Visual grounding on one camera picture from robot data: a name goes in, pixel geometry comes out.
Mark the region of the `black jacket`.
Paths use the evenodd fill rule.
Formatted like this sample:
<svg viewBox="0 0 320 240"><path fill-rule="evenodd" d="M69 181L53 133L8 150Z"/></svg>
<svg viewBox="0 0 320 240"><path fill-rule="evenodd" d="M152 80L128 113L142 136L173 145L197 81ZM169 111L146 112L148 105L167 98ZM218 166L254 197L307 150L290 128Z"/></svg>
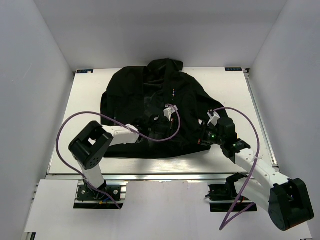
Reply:
<svg viewBox="0 0 320 240"><path fill-rule="evenodd" d="M113 126L114 121L126 125L144 114L154 114L170 118L175 130L180 119L180 130L166 142L143 138L138 144L112 146L107 158L163 159L210 149L198 144L200 121L208 121L210 110L217 110L220 117L227 112L183 67L183 62L165 58L146 66L127 66L113 75L101 97L102 125Z"/></svg>

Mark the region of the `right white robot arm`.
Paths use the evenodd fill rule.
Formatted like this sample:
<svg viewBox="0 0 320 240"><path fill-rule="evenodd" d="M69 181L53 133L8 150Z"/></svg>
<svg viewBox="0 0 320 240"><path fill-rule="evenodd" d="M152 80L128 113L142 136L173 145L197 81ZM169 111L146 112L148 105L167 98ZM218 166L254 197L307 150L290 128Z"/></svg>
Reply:
<svg viewBox="0 0 320 240"><path fill-rule="evenodd" d="M225 157L248 172L229 176L224 187L211 190L207 198L211 201L246 198L268 212L271 221L281 231L314 218L306 184L258 159L251 146L238 138L231 118L213 116L203 122L200 129L198 144L220 146Z"/></svg>

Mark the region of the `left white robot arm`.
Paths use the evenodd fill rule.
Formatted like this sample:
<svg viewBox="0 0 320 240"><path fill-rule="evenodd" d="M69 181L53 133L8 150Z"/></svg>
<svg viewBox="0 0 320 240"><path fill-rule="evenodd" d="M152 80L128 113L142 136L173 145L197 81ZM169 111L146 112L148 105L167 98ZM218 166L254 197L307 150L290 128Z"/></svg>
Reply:
<svg viewBox="0 0 320 240"><path fill-rule="evenodd" d="M71 141L68 150L78 162L88 187L88 193L99 200L105 196L106 181L100 162L108 149L114 146L138 144L142 139L152 143L162 143L173 139L181 127L177 120L177 130L171 126L171 119L161 115L144 116L128 124L114 121L115 125L103 125L93 120Z"/></svg>

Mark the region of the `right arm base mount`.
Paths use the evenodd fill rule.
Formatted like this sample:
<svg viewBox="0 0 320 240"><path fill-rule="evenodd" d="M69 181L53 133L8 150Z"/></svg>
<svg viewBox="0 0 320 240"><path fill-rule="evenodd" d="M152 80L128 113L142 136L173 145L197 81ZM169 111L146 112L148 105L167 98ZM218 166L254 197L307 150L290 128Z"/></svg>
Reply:
<svg viewBox="0 0 320 240"><path fill-rule="evenodd" d="M226 179L223 184L211 184L209 185L209 192L205 196L209 200L210 212L211 213L227 213L229 208L232 206L238 193L236 192L235 183L239 183L240 180L246 180L248 177L244 173L235 173ZM249 208L249 199L241 196L232 212L238 213L242 210L247 212L257 212L257 206L253 205Z"/></svg>

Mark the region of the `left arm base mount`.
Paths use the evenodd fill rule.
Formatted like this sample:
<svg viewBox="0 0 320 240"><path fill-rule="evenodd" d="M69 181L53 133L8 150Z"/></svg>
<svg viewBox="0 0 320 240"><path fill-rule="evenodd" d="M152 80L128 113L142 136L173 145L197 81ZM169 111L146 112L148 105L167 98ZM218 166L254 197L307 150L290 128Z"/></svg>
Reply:
<svg viewBox="0 0 320 240"><path fill-rule="evenodd" d="M76 189L73 208L83 210L120 210L126 199L127 185L124 183L111 183L103 190L104 193L92 190L83 182Z"/></svg>

